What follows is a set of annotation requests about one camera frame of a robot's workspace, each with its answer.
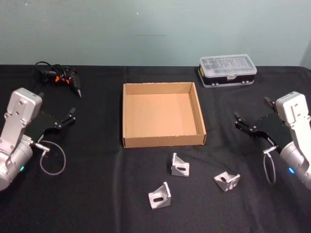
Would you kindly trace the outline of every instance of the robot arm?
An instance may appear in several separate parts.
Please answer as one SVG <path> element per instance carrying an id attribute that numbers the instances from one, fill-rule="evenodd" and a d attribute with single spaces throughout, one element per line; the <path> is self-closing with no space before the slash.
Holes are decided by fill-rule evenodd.
<path id="1" fill-rule="evenodd" d="M 264 150 L 264 155 L 272 161 L 270 153 L 274 150 L 279 152 L 290 171 L 311 190 L 311 118 L 305 96 L 292 92 L 276 102 L 266 97 L 265 103 L 274 113 L 259 118 L 253 125 L 235 113 L 236 128 L 252 138 L 266 139 L 272 147 Z M 266 176 L 270 183 L 275 182 L 275 177 L 270 181 Z"/>
<path id="2" fill-rule="evenodd" d="M 311 189 L 311 128 L 306 97 L 292 92 L 276 101 L 279 117 L 290 128 L 293 141 L 281 151 L 281 158 Z"/>
<path id="3" fill-rule="evenodd" d="M 41 96 L 24 88 L 14 91 L 11 95 L 0 136 L 0 191 L 6 189 L 32 157 L 32 147 L 43 150 L 42 156 L 50 151 L 38 143 L 46 130 L 60 130 L 75 120 L 74 109 L 65 120 L 57 121 L 39 111 L 41 104 Z"/>

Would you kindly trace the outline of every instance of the black table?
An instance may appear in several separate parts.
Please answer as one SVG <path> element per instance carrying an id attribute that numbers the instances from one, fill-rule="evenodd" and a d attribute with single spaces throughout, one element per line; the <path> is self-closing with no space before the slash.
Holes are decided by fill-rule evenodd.
<path id="1" fill-rule="evenodd" d="M 67 155 L 57 177 L 40 170 L 37 151 L 0 193 L 0 232 L 10 233 L 275 233 L 311 232 L 311 192 L 277 153 L 276 184 L 265 178 L 261 151 L 268 144 L 235 129 L 234 111 L 254 121 L 271 110 L 263 98 L 291 91 L 306 95 L 311 109 L 311 71 L 258 67 L 255 83 L 205 89 L 194 67 L 76 67 L 82 99 L 67 87 L 33 86 L 31 66 L 0 66 L 0 114 L 19 87 L 43 91 L 42 109 L 57 117 L 75 106 L 77 121 L 51 136 Z M 205 146 L 124 149 L 122 84 L 195 82 L 207 130 Z M 0 126 L 4 118 L 0 117 Z M 190 162 L 190 177 L 170 175 L 173 152 Z M 223 192 L 213 177 L 239 173 Z M 148 193 L 167 181 L 170 207 L 151 210 Z"/>

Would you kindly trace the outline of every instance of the cardboard box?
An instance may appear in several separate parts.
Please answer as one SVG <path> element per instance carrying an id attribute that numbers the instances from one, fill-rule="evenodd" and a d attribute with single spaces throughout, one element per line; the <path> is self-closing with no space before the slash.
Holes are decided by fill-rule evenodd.
<path id="1" fill-rule="evenodd" d="M 194 83 L 123 85 L 125 148 L 203 145 L 205 139 Z"/>

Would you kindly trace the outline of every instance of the wall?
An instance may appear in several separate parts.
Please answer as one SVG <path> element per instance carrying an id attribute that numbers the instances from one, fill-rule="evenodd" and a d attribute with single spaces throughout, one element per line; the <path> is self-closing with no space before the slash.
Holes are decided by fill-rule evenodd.
<path id="1" fill-rule="evenodd" d="M 311 68 L 310 0 L 0 0 L 0 64 Z"/>

